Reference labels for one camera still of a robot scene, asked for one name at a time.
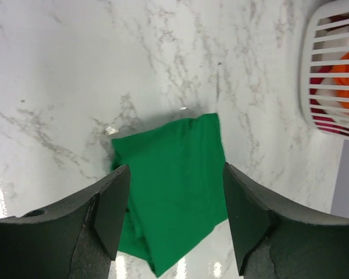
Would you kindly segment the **green t shirt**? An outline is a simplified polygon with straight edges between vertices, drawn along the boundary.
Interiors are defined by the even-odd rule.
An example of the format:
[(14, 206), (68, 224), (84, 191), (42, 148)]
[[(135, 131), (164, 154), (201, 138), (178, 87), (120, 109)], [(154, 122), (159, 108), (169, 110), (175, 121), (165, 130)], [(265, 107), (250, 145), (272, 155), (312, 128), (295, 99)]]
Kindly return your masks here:
[(175, 120), (112, 147), (112, 169), (131, 171), (119, 250), (159, 277), (227, 219), (219, 117)]

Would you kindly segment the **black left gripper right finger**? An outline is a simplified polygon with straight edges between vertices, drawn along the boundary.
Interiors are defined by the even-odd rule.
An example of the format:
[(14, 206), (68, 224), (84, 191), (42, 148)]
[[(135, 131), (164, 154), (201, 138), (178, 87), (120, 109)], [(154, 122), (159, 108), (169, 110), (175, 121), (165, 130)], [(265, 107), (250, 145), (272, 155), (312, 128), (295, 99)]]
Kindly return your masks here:
[(292, 201), (229, 163), (223, 185), (238, 274), (349, 278), (349, 219)]

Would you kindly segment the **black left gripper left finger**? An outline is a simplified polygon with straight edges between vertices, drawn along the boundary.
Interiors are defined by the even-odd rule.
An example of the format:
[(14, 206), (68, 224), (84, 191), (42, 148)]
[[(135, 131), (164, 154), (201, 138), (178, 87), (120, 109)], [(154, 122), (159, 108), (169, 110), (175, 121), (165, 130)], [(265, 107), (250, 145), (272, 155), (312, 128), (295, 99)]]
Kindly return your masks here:
[(55, 203), (0, 219), (0, 278), (107, 278), (130, 180), (120, 166)]

